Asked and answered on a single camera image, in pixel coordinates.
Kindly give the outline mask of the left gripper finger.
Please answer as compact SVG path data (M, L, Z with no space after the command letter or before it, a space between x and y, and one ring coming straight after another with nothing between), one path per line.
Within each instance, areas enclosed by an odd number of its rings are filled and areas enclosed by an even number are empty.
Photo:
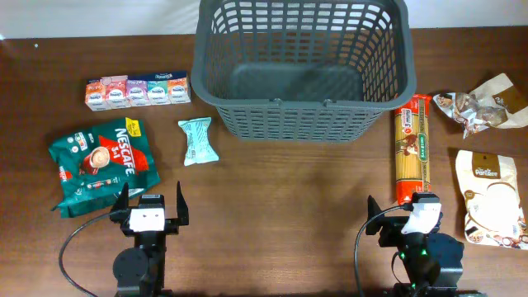
M189 209L182 194L179 181L177 182L177 220L179 226L187 226L189 224Z
M113 223L123 223L128 217L129 210L129 184L126 182L111 208L110 220Z

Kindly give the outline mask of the green Nescafe coffee bag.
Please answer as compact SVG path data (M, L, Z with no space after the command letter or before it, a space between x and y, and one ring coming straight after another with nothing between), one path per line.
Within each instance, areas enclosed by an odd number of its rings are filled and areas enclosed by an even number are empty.
M156 168L142 120L111 120L56 139L49 146L59 166L63 200L55 206L63 219L115 204L123 186L133 198L156 186Z

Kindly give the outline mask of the light teal snack packet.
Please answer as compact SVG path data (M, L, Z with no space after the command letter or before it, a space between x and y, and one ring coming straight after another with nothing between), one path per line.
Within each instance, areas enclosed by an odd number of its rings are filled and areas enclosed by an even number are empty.
M219 161L219 155L209 141L208 129L211 121L210 117L178 121L178 126L186 134L185 166Z

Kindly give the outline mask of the cream Pantree pouch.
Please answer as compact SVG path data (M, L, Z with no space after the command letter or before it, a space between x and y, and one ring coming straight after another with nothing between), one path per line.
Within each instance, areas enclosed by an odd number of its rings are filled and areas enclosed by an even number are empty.
M527 224L513 158L460 150L455 172L464 197L464 235L468 242L527 249Z

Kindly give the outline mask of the Kleenex tissue multipack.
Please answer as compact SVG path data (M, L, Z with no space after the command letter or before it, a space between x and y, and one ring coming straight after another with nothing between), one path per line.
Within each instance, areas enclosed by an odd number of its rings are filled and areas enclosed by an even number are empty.
M187 71L115 75L88 79L85 104L92 111L191 102Z

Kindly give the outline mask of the brown white snack bag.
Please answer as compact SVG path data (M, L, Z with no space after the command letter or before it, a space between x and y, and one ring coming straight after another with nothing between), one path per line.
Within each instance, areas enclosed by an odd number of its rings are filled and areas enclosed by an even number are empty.
M444 114L464 127L464 139L488 128L527 126L527 98L505 73L487 80L470 93L444 92L432 100Z

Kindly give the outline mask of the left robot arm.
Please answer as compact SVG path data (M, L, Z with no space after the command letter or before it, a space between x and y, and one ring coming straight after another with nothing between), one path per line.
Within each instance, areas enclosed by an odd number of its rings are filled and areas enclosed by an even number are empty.
M136 206L129 205L129 186L125 184L112 206L110 220L120 226L134 246L120 252L112 271L117 280L118 296L166 297L173 292L164 285L166 237L179 234L189 224L189 210L177 184L177 216L165 216L162 195L142 195Z

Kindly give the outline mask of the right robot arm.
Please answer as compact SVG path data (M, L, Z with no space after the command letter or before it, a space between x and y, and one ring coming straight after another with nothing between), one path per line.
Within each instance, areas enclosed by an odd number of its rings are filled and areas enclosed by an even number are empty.
M412 194L409 202L382 210L367 199L364 233L378 235L382 248L396 248L408 282L398 280L385 296L454 296L463 274L464 244L439 231L441 201L431 192Z

